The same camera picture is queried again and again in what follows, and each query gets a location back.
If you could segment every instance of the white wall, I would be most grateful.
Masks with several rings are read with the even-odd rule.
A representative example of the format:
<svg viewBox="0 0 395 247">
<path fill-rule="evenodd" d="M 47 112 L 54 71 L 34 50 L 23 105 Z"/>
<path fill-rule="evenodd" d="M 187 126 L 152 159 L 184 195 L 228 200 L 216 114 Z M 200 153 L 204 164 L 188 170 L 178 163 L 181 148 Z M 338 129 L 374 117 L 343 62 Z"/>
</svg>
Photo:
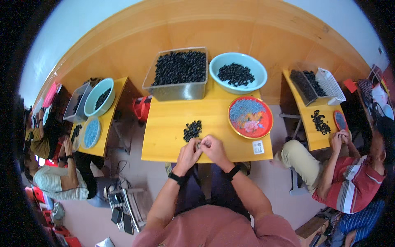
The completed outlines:
<svg viewBox="0 0 395 247">
<path fill-rule="evenodd" d="M 389 61 L 373 26 L 364 12 L 353 0 L 284 0 L 327 23 L 343 36 L 366 63 L 377 65 L 383 71 Z"/>
<path fill-rule="evenodd" d="M 140 0 L 62 0 L 34 41 L 21 78 L 19 94 L 25 106 L 34 104 L 47 76 L 67 50 L 104 19 Z M 378 53 L 380 39 L 353 0 L 285 0 L 323 20 L 365 59 L 382 70 L 386 56 Z"/>
</svg>

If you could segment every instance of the olive green shirt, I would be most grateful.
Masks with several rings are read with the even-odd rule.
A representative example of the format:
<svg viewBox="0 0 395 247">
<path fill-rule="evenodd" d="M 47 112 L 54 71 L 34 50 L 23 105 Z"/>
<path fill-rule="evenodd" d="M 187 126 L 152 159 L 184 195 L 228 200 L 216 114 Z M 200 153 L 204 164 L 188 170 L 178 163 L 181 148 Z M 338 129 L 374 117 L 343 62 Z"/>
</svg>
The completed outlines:
<svg viewBox="0 0 395 247">
<path fill-rule="evenodd" d="M 47 159 L 49 156 L 49 141 L 48 138 L 44 136 L 41 138 L 40 130 L 38 128 L 31 128 L 26 130 L 25 140 L 31 140 L 30 149 L 35 155 Z"/>
</svg>

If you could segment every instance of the knee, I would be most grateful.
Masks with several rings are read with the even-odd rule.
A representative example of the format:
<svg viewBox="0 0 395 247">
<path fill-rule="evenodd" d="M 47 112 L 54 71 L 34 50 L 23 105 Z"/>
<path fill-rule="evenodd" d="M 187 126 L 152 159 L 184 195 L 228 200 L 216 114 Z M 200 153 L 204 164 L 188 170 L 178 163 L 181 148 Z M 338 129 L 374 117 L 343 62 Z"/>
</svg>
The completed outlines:
<svg viewBox="0 0 395 247">
<path fill-rule="evenodd" d="M 290 140 L 286 142 L 282 148 L 281 154 L 282 156 L 288 156 L 297 154 L 301 149 L 305 147 L 297 140 Z"/>
</svg>

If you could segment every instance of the red decorative tray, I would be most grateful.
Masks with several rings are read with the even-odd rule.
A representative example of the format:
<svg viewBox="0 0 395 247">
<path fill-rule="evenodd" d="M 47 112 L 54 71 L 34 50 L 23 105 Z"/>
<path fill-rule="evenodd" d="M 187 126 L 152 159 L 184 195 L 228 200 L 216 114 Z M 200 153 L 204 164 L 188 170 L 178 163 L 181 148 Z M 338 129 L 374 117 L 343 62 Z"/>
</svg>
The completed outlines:
<svg viewBox="0 0 395 247">
<path fill-rule="evenodd" d="M 237 134 L 248 139 L 258 139 L 270 133 L 273 114 L 261 99 L 243 96 L 230 104 L 228 121 Z"/>
</svg>

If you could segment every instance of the red striped shirt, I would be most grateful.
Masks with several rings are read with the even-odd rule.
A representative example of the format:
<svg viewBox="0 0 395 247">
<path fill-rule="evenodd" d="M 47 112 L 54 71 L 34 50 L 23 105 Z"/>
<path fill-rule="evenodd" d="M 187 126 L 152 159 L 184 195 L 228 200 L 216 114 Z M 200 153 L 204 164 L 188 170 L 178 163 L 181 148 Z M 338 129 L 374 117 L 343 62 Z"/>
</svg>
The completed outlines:
<svg viewBox="0 0 395 247">
<path fill-rule="evenodd" d="M 313 194 L 313 199 L 343 213 L 356 213 L 364 209 L 377 193 L 386 174 L 381 176 L 362 158 L 340 157 L 336 161 L 332 186 L 326 201 Z"/>
</svg>

